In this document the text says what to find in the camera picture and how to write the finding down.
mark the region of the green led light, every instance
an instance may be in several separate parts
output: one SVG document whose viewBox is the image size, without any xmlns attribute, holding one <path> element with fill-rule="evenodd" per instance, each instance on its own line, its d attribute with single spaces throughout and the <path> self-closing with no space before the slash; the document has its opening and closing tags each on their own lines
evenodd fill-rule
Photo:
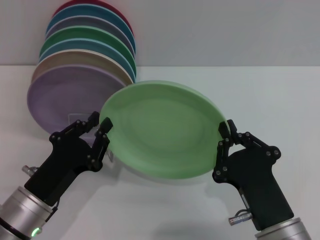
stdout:
<svg viewBox="0 0 320 240">
<path fill-rule="evenodd" d="M 33 232 L 31 233 L 31 237 L 34 237 L 35 235 L 37 235 L 37 233 L 40 231 L 40 227 L 37 227 L 35 230 L 33 230 Z"/>
</svg>

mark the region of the silver metal cylinder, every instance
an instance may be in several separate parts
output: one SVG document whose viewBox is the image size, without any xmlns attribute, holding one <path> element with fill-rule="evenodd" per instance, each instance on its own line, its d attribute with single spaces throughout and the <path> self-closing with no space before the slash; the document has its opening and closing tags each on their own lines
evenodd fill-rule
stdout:
<svg viewBox="0 0 320 240">
<path fill-rule="evenodd" d="M 231 226 L 239 224 L 239 223 L 243 223 L 245 221 L 248 221 L 250 219 L 252 219 L 252 213 L 251 212 L 247 212 L 247 213 L 243 213 L 241 215 L 238 216 L 233 216 L 229 218 L 229 224 Z"/>
<path fill-rule="evenodd" d="M 35 231 L 41 230 L 52 209 L 23 187 L 5 201 L 0 211 L 0 218 L 27 237 L 34 237 Z M 1 229 L 3 235 L 8 232 Z"/>
<path fill-rule="evenodd" d="M 311 240 L 299 217 L 268 227 L 255 237 L 257 240 Z"/>
</svg>

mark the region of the white table surface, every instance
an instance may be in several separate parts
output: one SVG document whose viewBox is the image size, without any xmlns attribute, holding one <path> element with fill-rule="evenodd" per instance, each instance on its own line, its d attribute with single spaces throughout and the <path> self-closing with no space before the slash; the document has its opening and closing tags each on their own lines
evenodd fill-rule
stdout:
<svg viewBox="0 0 320 240">
<path fill-rule="evenodd" d="M 0 203 L 52 151 L 49 134 L 29 114 L 34 66 L 0 66 Z M 140 67 L 138 78 L 185 84 L 209 97 L 282 157 L 274 176 L 311 237 L 320 237 L 320 67 Z M 244 207 L 237 190 L 211 172 L 187 180 L 145 177 L 117 162 L 81 174 L 39 240 L 254 240 L 253 224 L 229 226 Z"/>
</svg>

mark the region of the blue plate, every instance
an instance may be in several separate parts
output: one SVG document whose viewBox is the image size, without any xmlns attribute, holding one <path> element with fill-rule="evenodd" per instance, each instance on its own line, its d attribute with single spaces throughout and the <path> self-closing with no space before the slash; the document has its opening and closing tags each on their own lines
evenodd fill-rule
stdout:
<svg viewBox="0 0 320 240">
<path fill-rule="evenodd" d="M 116 25 L 129 39 L 131 45 L 133 46 L 134 52 L 136 52 L 136 42 L 133 33 L 131 32 L 128 25 L 123 21 L 121 17 L 102 6 L 97 6 L 93 4 L 77 4 L 66 7 L 65 9 L 59 11 L 50 21 L 46 33 L 52 28 L 53 25 L 60 22 L 63 19 L 74 17 L 74 16 L 93 16 L 97 18 L 104 19 L 114 25 Z"/>
<path fill-rule="evenodd" d="M 126 47 L 130 50 L 131 54 L 135 56 L 134 48 L 131 42 L 129 41 L 128 37 L 116 25 L 95 16 L 67 17 L 53 25 L 46 33 L 45 39 L 49 38 L 52 34 L 61 29 L 74 26 L 89 26 L 107 31 L 108 33 L 117 37 L 121 42 L 123 42 L 123 44 L 126 45 Z"/>
<path fill-rule="evenodd" d="M 86 49 L 108 56 L 109 58 L 115 60 L 118 64 L 120 64 L 129 74 L 133 82 L 136 82 L 136 75 L 134 70 L 132 69 L 128 60 L 120 52 L 118 52 L 115 48 L 109 46 L 108 44 L 88 38 L 71 38 L 68 40 L 60 41 L 44 51 L 39 58 L 39 62 L 41 62 L 51 54 L 68 49 Z"/>
</svg>

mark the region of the beige plate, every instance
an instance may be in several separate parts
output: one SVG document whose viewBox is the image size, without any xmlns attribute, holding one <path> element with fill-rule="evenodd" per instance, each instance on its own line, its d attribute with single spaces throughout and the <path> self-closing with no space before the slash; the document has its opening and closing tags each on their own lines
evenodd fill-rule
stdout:
<svg viewBox="0 0 320 240">
<path fill-rule="evenodd" d="M 68 49 L 58 51 L 46 57 L 36 66 L 32 75 L 31 83 L 33 83 L 38 76 L 47 70 L 67 64 L 94 66 L 113 74 L 127 86 L 134 83 L 126 70 L 116 61 L 101 53 L 85 49 Z"/>
</svg>

